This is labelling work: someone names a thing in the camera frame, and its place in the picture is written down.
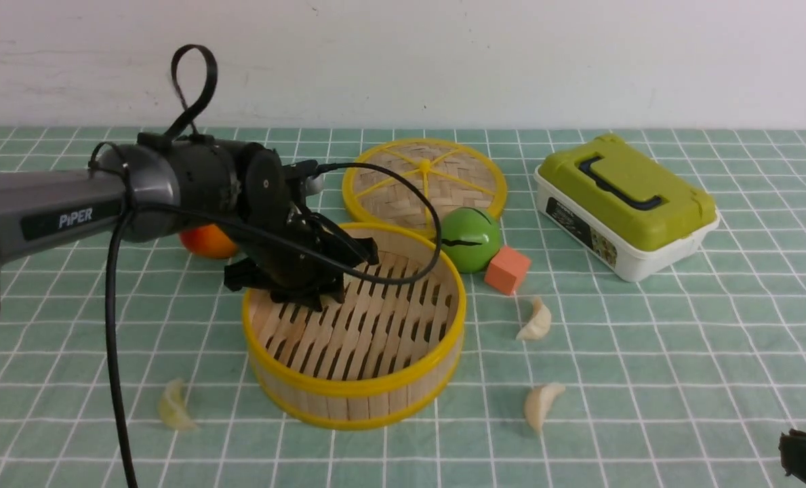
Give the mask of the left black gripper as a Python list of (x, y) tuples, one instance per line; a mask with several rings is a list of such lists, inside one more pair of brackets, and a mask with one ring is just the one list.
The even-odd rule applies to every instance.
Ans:
[(378, 245), (373, 238), (356, 238), (340, 225), (306, 207), (291, 211), (276, 235), (318, 254), (263, 242), (247, 245), (244, 259), (224, 269), (224, 285), (231, 291), (244, 288), (268, 291), (277, 304), (294, 304), (322, 312), (327, 300), (341, 304), (346, 293), (342, 271), (327, 265), (335, 260), (347, 268), (378, 265)]

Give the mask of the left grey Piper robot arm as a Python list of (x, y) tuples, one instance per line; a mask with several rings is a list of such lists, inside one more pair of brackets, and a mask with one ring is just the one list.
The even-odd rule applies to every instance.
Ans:
[[(216, 154), (133, 127), (0, 127), (0, 487), (805, 487), (806, 131), (633, 130), (712, 197), (687, 258), (620, 278), (544, 212), (537, 170), (592, 131), (223, 129)], [(466, 274), (448, 386), (384, 428), (317, 428), (253, 375), (242, 291), (186, 252), (186, 216), (241, 228), (308, 195), (346, 219), (368, 149), (441, 169), (474, 149), (507, 183), (503, 296)]]

